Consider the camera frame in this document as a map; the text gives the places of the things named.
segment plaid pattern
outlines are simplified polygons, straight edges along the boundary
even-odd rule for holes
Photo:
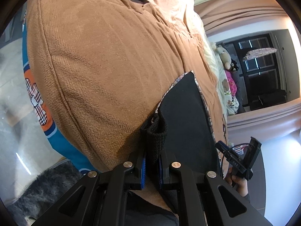
[[[25,82],[29,98],[35,110],[36,116],[39,119],[39,123],[40,125],[44,126],[47,123],[47,114],[42,107],[44,101],[42,100],[38,87],[35,83],[33,86],[31,86],[31,82],[28,78],[25,78]]]

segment hand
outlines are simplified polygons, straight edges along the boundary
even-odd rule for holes
[[[232,167],[229,168],[228,173],[225,177],[225,180],[228,184],[232,185],[232,181],[237,183],[237,192],[242,196],[248,194],[248,184],[245,178],[240,178],[234,175],[231,175]]]

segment black cable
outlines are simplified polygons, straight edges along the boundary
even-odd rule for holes
[[[223,178],[223,162],[224,162],[225,154],[223,155],[222,158],[222,163],[221,163],[221,177]]]

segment teddy bear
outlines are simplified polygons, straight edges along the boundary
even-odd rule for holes
[[[228,51],[225,48],[223,48],[222,45],[218,45],[216,47],[216,51],[218,52],[219,57],[221,58],[225,69],[230,70],[232,59]]]

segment brown blanket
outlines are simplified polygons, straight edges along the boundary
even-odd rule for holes
[[[44,101],[62,134],[97,169],[126,161],[141,124],[174,80],[191,70],[216,140],[225,141],[217,79],[202,41],[178,33],[151,3],[29,0],[27,30],[29,63]],[[153,187],[139,195],[166,208]]]

